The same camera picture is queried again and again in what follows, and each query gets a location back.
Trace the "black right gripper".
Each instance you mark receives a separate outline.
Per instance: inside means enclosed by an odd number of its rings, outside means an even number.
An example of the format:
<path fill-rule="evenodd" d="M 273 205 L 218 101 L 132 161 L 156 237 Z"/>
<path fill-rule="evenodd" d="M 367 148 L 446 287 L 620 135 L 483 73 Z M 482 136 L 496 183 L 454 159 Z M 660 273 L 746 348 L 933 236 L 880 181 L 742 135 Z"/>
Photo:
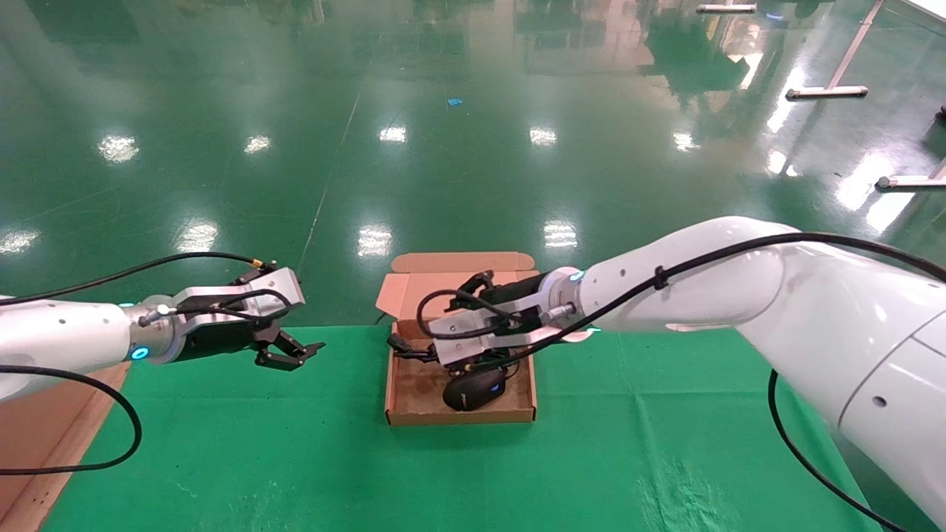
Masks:
<path fill-rule="evenodd" d="M 488 285 L 484 289 L 484 300 L 493 306 L 511 302 L 518 299 L 524 299 L 531 294 L 539 293 L 540 288 L 550 272 L 540 275 L 527 277 L 519 282 L 512 282 L 506 285 Z M 491 318 L 491 324 L 497 327 L 497 330 L 537 330 L 542 326 L 540 311 L 536 307 L 520 311 L 518 315 L 520 321 L 510 322 L 503 318 Z M 430 343 L 413 341 L 399 335 L 389 337 L 389 347 L 391 347 L 393 356 L 399 356 L 399 359 L 421 361 L 427 364 L 439 363 L 436 356 L 435 347 Z"/>

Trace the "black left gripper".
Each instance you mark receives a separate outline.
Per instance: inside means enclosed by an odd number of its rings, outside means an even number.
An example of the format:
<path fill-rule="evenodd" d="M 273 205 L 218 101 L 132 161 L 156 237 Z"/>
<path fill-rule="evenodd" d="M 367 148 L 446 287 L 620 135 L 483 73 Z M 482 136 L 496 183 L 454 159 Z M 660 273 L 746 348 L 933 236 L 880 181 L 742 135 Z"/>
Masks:
<path fill-rule="evenodd" d="M 177 361 L 182 363 L 232 354 L 251 348 L 253 342 L 253 330 L 249 323 L 209 324 L 185 337 Z M 305 356 L 314 356 L 326 346 L 324 341 L 302 344 L 283 330 L 280 324 L 269 324 L 260 329 L 260 350 L 256 354 L 256 365 L 279 371 L 293 371 L 303 366 Z"/>

